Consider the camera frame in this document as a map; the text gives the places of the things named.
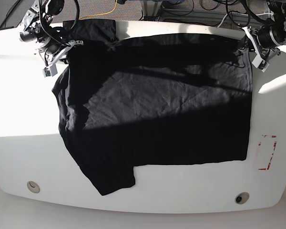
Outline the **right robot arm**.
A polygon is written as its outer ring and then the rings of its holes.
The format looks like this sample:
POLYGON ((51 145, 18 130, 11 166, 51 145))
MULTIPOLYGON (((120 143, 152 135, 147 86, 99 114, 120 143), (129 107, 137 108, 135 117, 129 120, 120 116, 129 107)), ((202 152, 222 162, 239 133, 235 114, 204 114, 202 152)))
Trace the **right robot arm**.
POLYGON ((80 6, 74 1, 76 14, 75 20, 69 29, 64 27, 52 27, 51 22, 64 7, 63 0, 36 0, 21 21, 23 30, 20 31, 20 41, 36 41, 37 50, 45 64, 45 70, 49 70, 50 63, 58 57, 60 60, 64 54, 75 45, 83 45, 83 41, 73 41, 69 38, 71 32, 79 22, 80 6))

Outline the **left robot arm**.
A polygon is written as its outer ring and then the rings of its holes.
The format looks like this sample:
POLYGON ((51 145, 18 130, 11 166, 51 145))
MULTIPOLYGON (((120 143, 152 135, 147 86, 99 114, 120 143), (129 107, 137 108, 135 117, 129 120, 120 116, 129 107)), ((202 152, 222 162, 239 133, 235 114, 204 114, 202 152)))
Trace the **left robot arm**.
POLYGON ((261 62, 269 61, 273 56, 279 55, 278 47, 286 45, 286 0, 267 0, 266 5, 272 12, 272 16, 261 19, 253 13, 246 1, 240 1, 248 12, 249 18, 255 19, 261 24, 259 29, 251 29, 245 26, 245 37, 239 42, 239 49, 249 49, 255 52, 261 62))

